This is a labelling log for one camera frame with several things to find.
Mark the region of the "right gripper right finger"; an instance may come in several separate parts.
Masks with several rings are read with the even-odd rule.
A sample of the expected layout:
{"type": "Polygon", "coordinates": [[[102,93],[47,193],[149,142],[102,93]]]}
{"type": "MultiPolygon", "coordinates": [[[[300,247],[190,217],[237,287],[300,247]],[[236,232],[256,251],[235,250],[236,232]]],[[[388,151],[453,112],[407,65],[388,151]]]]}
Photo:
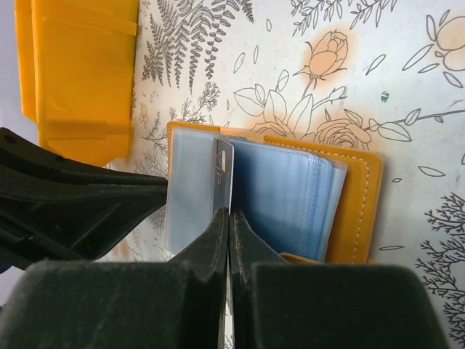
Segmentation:
{"type": "Polygon", "coordinates": [[[417,275],[396,265],[292,264],[230,217],[237,348],[446,348],[417,275]]]}

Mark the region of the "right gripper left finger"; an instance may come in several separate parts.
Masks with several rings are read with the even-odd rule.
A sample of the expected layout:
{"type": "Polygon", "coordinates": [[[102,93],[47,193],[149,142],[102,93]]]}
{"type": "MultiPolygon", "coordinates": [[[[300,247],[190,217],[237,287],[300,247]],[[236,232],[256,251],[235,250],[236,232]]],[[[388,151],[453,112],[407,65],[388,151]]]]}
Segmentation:
{"type": "Polygon", "coordinates": [[[32,265],[1,312],[3,348],[220,348],[229,214],[168,262],[32,265]]]}

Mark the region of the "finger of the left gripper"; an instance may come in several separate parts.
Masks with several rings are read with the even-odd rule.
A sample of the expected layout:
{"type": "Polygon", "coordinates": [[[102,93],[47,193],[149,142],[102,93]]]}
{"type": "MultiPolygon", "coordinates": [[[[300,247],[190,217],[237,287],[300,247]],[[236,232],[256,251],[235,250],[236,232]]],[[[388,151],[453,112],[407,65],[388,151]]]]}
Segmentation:
{"type": "Polygon", "coordinates": [[[97,260],[166,204],[163,177],[73,161],[1,129],[1,267],[97,260]]]}

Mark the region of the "tan leather card holder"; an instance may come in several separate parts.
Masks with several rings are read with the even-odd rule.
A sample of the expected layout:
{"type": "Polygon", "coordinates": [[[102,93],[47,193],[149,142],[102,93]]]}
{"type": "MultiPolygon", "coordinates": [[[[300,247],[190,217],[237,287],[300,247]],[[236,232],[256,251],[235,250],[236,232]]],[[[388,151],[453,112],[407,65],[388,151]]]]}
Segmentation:
{"type": "Polygon", "coordinates": [[[216,137],[235,149],[231,209],[241,210],[276,252],[302,261],[369,261],[383,172],[380,156],[180,121],[168,125],[168,249],[182,251],[214,215],[216,137]]]}

